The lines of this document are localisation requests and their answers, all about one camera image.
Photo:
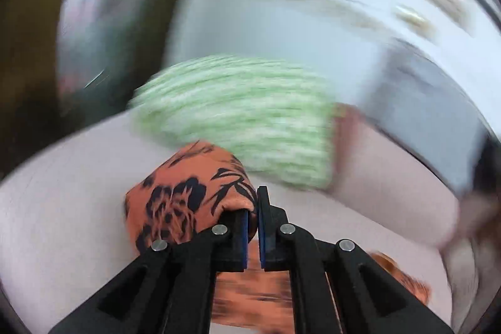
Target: green fabric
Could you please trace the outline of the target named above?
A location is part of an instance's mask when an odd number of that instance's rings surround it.
[[[324,188],[332,102],[322,79],[284,61],[210,56],[174,65],[136,91],[141,127],[166,144],[205,139],[246,168]]]

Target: cloth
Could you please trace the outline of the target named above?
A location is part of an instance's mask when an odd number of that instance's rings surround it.
[[[223,211],[250,211],[249,237],[256,233],[254,187],[242,163],[205,141],[183,147],[125,197],[126,226],[142,253],[156,239],[189,241],[217,224]]]
[[[428,304],[430,288],[402,272],[383,253],[372,258],[423,304]],[[249,263],[244,272],[219,274],[214,291],[211,322],[246,327],[263,334],[294,332],[289,272],[265,272],[259,261],[259,244],[249,243]]]
[[[169,144],[209,140],[299,187],[332,177],[333,103],[324,81],[285,61],[210,56],[176,64],[140,87],[141,129]]]

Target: fabric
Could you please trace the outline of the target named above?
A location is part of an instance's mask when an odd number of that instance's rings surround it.
[[[250,211],[249,237],[256,233],[256,191],[241,162],[204,141],[183,147],[125,197],[132,243],[142,253],[156,239],[189,241],[217,224],[223,211]]]
[[[296,186],[332,175],[332,101],[322,78],[284,61],[211,56],[174,65],[140,87],[131,105],[165,143],[209,140]]]
[[[431,296],[431,288],[428,284],[423,283],[409,276],[408,274],[402,272],[398,268],[398,264],[389,256],[384,253],[377,252],[371,253],[372,259],[374,259],[379,266],[381,266],[385,271],[392,275],[402,286],[404,286],[408,291],[410,291],[416,298],[423,303],[428,305],[428,301]]]
[[[424,305],[430,287],[406,273],[383,253],[372,258]],[[213,323],[252,328],[263,334],[294,332],[291,281],[288,271],[265,272],[259,260],[259,243],[249,243],[249,263],[244,272],[223,272],[216,280],[211,321]]]

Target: screw head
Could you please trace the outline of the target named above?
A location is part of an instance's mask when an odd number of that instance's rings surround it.
[[[157,239],[151,244],[151,249],[153,249],[155,252],[158,252],[163,251],[165,248],[167,248],[167,246],[167,241],[163,239]]]
[[[280,232],[282,234],[287,234],[287,235],[294,234],[295,230],[296,227],[292,224],[282,224],[280,226]]]
[[[353,251],[353,249],[355,249],[355,244],[353,243],[353,241],[350,241],[349,239],[343,239],[339,243],[339,247],[343,251],[351,252],[351,251]]]
[[[228,232],[228,227],[224,224],[217,224],[212,227],[212,233],[214,235],[224,235]]]

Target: orange floral fabric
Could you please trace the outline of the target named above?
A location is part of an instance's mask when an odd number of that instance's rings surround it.
[[[156,239],[189,241],[217,224],[223,211],[250,211],[256,233],[257,195],[242,163],[222,147],[197,141],[183,147],[125,197],[126,226],[142,253]]]
[[[402,272],[385,254],[371,256],[423,304],[428,304],[428,285]],[[211,321],[252,328],[262,334],[294,333],[289,273],[262,270],[257,241],[249,244],[249,266],[244,272],[223,272],[217,277]]]

